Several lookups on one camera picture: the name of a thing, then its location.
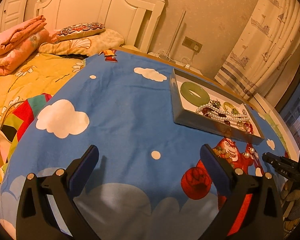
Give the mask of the cream shell pattern pillow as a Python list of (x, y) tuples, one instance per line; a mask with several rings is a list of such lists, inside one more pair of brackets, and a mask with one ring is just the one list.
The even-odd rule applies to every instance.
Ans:
[(43, 43), (38, 52), (53, 55), (86, 55), (93, 56), (104, 50), (119, 47), (125, 43), (124, 37), (117, 31), (105, 31), (88, 37), (59, 41), (56, 43)]

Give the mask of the gold bangle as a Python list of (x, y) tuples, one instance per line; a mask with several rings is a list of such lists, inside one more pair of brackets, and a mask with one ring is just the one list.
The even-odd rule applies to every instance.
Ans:
[(234, 114), (234, 115), (239, 115), (240, 114), (239, 110), (232, 103), (224, 102), (222, 106), (223, 106), (223, 109), (227, 113), (231, 113), (231, 114)]

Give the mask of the white bedside table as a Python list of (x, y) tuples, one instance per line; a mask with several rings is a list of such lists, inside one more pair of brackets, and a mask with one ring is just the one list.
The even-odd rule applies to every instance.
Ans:
[(195, 73), (197, 73), (197, 74), (199, 74), (199, 75), (202, 75), (202, 73), (201, 73), (200, 70), (198, 70), (198, 69), (192, 67), (192, 66), (191, 66), (190, 64), (188, 64), (188, 63), (182, 63), (182, 62), (179, 62), (179, 61), (166, 59), (164, 55), (159, 55), (159, 54), (156, 54), (156, 53), (154, 53), (154, 52), (149, 52), (148, 55), (153, 56), (153, 57), (157, 57), (157, 58), (160, 58), (160, 59), (163, 59), (163, 60), (166, 60), (166, 61), (168, 61), (168, 62), (170, 62), (170, 63), (173, 63), (173, 64), (178, 65), (179, 67), (183, 67), (183, 68), (185, 68), (185, 69), (187, 69), (187, 70), (190, 70), (190, 71), (195, 72)]

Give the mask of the folded pink quilt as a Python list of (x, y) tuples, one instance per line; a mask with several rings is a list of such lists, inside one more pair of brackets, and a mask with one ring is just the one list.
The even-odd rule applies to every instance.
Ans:
[(45, 21), (39, 15), (0, 33), (0, 76), (11, 74), (49, 40)]

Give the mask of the white window sill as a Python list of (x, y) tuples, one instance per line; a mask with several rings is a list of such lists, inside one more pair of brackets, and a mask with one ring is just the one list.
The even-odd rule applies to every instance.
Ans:
[(300, 153), (297, 142), (276, 109), (264, 97), (257, 93), (251, 99), (249, 99), (248, 102), (254, 109), (258, 111), (258, 113), (262, 115), (265, 114), (271, 118), (275, 127), (277, 127), (278, 131), (282, 135), (282, 139), (285, 142), (285, 148), (290, 158), (294, 161), (297, 161)]

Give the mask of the green jade bangle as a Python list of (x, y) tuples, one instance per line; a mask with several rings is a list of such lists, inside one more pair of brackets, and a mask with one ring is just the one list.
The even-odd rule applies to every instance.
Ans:
[(197, 107), (210, 101), (210, 96), (206, 90), (196, 83), (183, 82), (180, 87), (180, 93), (186, 101)]

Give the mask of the white charger plug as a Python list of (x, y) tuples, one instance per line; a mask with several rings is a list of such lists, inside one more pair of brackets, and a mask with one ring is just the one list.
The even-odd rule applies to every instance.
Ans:
[(194, 51), (199, 51), (199, 46), (195, 45), (193, 49), (194, 49)]

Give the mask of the large pearl earring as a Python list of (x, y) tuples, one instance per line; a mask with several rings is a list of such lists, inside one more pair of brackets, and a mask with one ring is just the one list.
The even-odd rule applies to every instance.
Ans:
[(255, 149), (254, 149), (253, 147), (251, 147), (250, 150), (249, 150), (249, 152), (250, 152), (250, 153), (254, 153), (254, 152), (255, 152)]
[(248, 159), (248, 158), (250, 157), (250, 153), (249, 153), (249, 152), (245, 152), (245, 153), (244, 153), (244, 157), (245, 157), (246, 159)]

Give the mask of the wall socket panel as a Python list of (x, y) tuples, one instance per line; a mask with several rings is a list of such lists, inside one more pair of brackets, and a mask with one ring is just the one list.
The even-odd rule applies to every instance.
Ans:
[(192, 51), (194, 51), (194, 49), (193, 49), (194, 46), (198, 45), (199, 46), (199, 51), (194, 51), (194, 52), (197, 52), (197, 53), (200, 52), (200, 50), (202, 48), (202, 44), (201, 43), (199, 43), (199, 42), (197, 42), (197, 41), (195, 41), (195, 40), (193, 40), (193, 39), (191, 39), (191, 38), (189, 38), (187, 36), (184, 37), (182, 45), (185, 46), (186, 48), (189, 48)]

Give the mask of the blue cartoon bedsheet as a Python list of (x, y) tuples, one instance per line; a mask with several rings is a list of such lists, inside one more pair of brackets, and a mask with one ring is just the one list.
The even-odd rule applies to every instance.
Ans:
[(67, 167), (90, 145), (100, 158), (75, 203), (102, 239), (197, 239), (218, 213), (197, 170), (222, 137), (173, 121), (172, 67), (124, 52), (92, 56), (26, 129), (0, 184), (0, 222), (13, 233), (21, 188)]

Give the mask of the white wardrobe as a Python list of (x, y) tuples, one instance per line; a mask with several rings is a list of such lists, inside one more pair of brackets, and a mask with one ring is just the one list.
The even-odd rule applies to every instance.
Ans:
[(27, 0), (5, 0), (0, 20), (0, 31), (5, 31), (24, 21)]

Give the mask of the grey shallow cardboard tray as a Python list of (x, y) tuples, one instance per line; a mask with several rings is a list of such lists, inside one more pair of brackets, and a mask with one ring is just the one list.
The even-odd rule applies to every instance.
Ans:
[[(196, 83), (206, 90), (210, 96), (209, 103), (197, 107), (186, 101), (180, 93), (183, 82)], [(170, 91), (176, 124), (254, 145), (264, 141), (264, 135), (248, 105), (216, 85), (174, 68), (170, 75)], [(240, 114), (227, 113), (222, 106), (224, 102), (232, 103)]]

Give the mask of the patterned cream curtain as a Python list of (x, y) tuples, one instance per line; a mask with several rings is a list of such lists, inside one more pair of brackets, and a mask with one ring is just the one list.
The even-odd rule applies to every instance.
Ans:
[(214, 80), (246, 100), (267, 93), (299, 44), (298, 0), (258, 0)]

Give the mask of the yellow floral duvet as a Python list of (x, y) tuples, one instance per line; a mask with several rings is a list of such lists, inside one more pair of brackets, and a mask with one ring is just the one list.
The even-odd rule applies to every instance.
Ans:
[(82, 55), (34, 53), (12, 74), (0, 76), (0, 183), (34, 117), (84, 67)]

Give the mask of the white wooden headboard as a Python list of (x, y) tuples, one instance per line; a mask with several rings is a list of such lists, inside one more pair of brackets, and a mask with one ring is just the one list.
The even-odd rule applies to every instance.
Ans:
[(98, 22), (120, 33), (125, 44), (147, 53), (166, 0), (37, 0), (34, 16), (46, 18), (53, 31), (78, 23)]

